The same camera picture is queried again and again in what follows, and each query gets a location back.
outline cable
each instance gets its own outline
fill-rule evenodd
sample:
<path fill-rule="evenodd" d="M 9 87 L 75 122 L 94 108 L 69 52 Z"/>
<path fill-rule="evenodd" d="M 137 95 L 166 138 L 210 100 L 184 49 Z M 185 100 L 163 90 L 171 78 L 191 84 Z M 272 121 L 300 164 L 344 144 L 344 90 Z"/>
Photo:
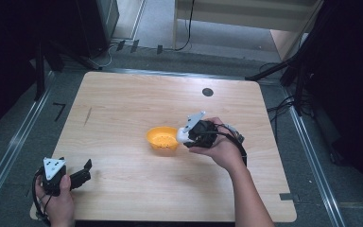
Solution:
<path fill-rule="evenodd" d="M 188 23 L 188 39 L 187 39 L 187 42 L 185 43 L 185 45 L 182 48 L 175 49 L 175 51 L 181 51 L 181 50 L 183 50 L 188 45 L 188 43 L 190 42 L 190 37 L 191 37 L 191 20 L 193 19 L 193 10 L 194 10 L 194 3 L 195 2 L 196 1 L 193 0 L 193 2 L 191 4 L 190 22 Z"/>
<path fill-rule="evenodd" d="M 95 64 L 96 66 L 99 66 L 99 67 L 106 67 L 106 66 L 110 65 L 110 64 L 112 63 L 111 49 L 112 49 L 112 48 L 114 48 L 115 46 L 117 46 L 117 45 L 113 45 L 113 46 L 111 46 L 111 47 L 109 47 L 109 48 L 108 48 L 108 55 L 109 55 L 109 57 L 110 57 L 110 60 L 109 60 L 109 62 L 108 62 L 107 64 L 98 64 L 98 63 L 94 62 L 94 61 L 93 61 L 92 59 L 90 59 L 90 58 L 88 58 L 88 60 L 89 60 L 90 62 L 92 62 L 93 64 Z"/>
<path fill-rule="evenodd" d="M 200 135 L 204 135 L 204 134 L 217 134 L 217 135 L 226 136 L 226 138 L 228 138 L 230 141 L 232 141 L 234 143 L 234 145 L 238 148 L 238 150 L 240 151 L 240 154 L 241 154 L 241 158 L 243 159 L 243 163 L 245 166 L 247 166 L 247 152 L 244 149 L 243 145 L 241 145 L 241 143 L 238 142 L 238 140 L 235 137 L 232 137 L 230 134 L 220 132 L 220 131 L 205 131 L 205 132 L 200 133 Z"/>
<path fill-rule="evenodd" d="M 35 205 L 35 208 L 37 210 L 36 212 L 36 216 L 38 219 L 40 219 L 45 225 L 47 226 L 51 226 L 51 222 L 49 221 L 48 219 L 48 215 L 45 213 L 45 211 L 41 211 L 41 206 L 40 206 L 40 203 L 38 202 L 37 200 L 37 193 L 35 191 L 35 184 L 37 182 L 37 178 L 38 176 L 42 175 L 44 172 L 44 168 L 43 166 L 40 167 L 40 169 L 38 169 L 38 171 L 35 173 L 34 175 L 34 178 L 32 180 L 32 190 L 31 190 L 31 193 L 32 193 L 32 199 L 34 200 L 34 205 Z"/>
<path fill-rule="evenodd" d="M 295 100 L 288 101 L 292 97 L 294 97 L 294 96 L 289 96 L 289 97 L 285 98 L 277 107 L 267 109 L 268 113 L 275 112 L 275 115 L 270 119 L 270 123 L 272 123 L 272 121 L 274 121 L 274 134 L 275 134 L 276 144 L 278 144 L 278 116 L 286 113 L 290 107 L 297 104 Z M 306 107 L 306 106 L 310 106 L 310 103 L 307 100 L 302 100 L 300 102 L 300 108 L 302 109 L 303 107 Z"/>
<path fill-rule="evenodd" d="M 261 66 L 259 67 L 258 72 L 259 72 L 259 73 L 262 73 L 262 72 L 261 72 L 261 69 L 262 69 L 264 66 L 266 66 L 266 65 L 270 65 L 270 64 L 278 64 L 278 63 L 277 63 L 277 62 L 265 63 L 265 64 L 263 64 L 263 65 L 261 65 Z"/>
<path fill-rule="evenodd" d="M 187 20 L 184 20 L 184 27 L 185 27 L 185 30 L 186 30 L 187 32 L 189 32 L 189 29 L 188 29 L 188 27 L 187 27 Z M 186 50 L 186 52 L 190 51 L 192 48 L 193 48 L 193 45 L 190 43 L 190 48 L 189 48 L 188 50 Z"/>
<path fill-rule="evenodd" d="M 45 206 L 43 207 L 43 213 L 46 215 L 46 206 L 48 206 L 48 203 L 51 201 L 52 195 L 49 196 L 48 201 L 46 202 Z"/>

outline hand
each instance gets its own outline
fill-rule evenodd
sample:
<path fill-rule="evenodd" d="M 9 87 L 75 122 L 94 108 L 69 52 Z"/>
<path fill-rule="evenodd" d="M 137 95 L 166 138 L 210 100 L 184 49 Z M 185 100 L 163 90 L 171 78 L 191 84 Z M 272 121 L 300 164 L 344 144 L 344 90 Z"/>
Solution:
<path fill-rule="evenodd" d="M 206 120 L 212 121 L 216 125 L 223 125 L 223 122 L 218 117 Z M 219 126 L 217 129 L 220 132 L 231 134 L 228 129 L 222 126 Z M 210 148 L 191 147 L 190 152 L 210 156 L 218 165 L 229 172 L 236 167 L 245 167 L 240 151 L 235 144 L 224 135 L 218 135 Z"/>
<path fill-rule="evenodd" d="M 50 196 L 45 195 L 41 183 L 42 176 L 40 175 L 35 183 L 35 192 L 37 198 L 42 201 L 41 208 L 43 210 Z M 74 226 L 75 204 L 70 194 L 71 184 L 70 177 L 64 175 L 60 180 L 60 195 L 52 197 L 46 206 L 46 213 L 51 221 L 51 226 Z"/>

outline white plastic part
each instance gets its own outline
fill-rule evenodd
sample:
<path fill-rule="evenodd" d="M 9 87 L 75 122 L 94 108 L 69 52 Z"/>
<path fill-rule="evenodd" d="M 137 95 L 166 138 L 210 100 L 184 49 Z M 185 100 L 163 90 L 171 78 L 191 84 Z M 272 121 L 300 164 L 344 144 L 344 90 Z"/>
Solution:
<path fill-rule="evenodd" d="M 187 117 L 187 125 L 182 130 L 183 133 L 187 133 L 191 131 L 197 123 L 205 116 L 205 111 L 201 111 L 200 113 L 192 114 Z"/>
<path fill-rule="evenodd" d="M 233 126 L 231 126 L 229 124 L 223 124 L 223 126 L 225 128 L 227 128 L 227 129 L 229 129 L 230 131 L 232 131 L 233 133 L 236 133 L 237 132 L 237 130 Z"/>
<path fill-rule="evenodd" d="M 188 138 L 188 132 L 183 132 L 185 128 L 179 128 L 178 133 L 176 134 L 176 140 L 178 143 L 184 144 L 187 142 L 194 142 L 193 140 Z"/>
<path fill-rule="evenodd" d="M 178 133 L 176 134 L 176 140 L 182 144 L 187 142 L 194 142 L 194 140 L 188 138 L 188 132 L 197 125 L 197 123 L 202 119 L 204 115 L 205 111 L 189 115 L 187 117 L 187 124 L 185 125 L 185 127 L 178 129 Z"/>
<path fill-rule="evenodd" d="M 43 168 L 45 169 L 45 176 L 50 181 L 61 170 L 66 161 L 60 159 L 43 158 Z"/>

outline human arm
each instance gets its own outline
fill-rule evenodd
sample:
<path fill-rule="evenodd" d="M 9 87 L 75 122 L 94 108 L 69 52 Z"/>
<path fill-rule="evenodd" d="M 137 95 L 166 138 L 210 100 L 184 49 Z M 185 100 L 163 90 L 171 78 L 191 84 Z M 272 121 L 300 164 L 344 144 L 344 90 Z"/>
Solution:
<path fill-rule="evenodd" d="M 46 205 L 46 213 L 49 216 L 52 227 L 74 226 L 75 205 L 72 195 L 70 194 L 71 180 L 68 175 L 64 175 L 60 180 L 60 195 L 51 197 L 45 195 L 41 186 L 42 176 L 37 178 L 35 183 L 35 192 L 37 198 L 42 202 L 41 207 Z"/>
<path fill-rule="evenodd" d="M 223 125 L 217 117 L 207 120 Z M 230 133 L 224 127 L 218 127 L 218 130 Z M 210 148 L 192 147 L 190 151 L 212 157 L 219 166 L 228 171 L 233 184 L 235 226 L 274 226 L 256 190 L 251 174 L 232 141 L 219 135 Z"/>

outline yellow bowl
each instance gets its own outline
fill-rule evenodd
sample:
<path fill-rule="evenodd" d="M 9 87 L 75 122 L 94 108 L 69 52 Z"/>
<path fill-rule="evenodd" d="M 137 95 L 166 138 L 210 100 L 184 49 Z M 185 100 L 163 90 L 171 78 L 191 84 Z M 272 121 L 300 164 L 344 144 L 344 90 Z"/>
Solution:
<path fill-rule="evenodd" d="M 177 129 L 172 127 L 156 127 L 147 132 L 147 140 L 151 144 L 152 148 L 170 148 L 175 150 L 178 147 L 176 141 Z"/>

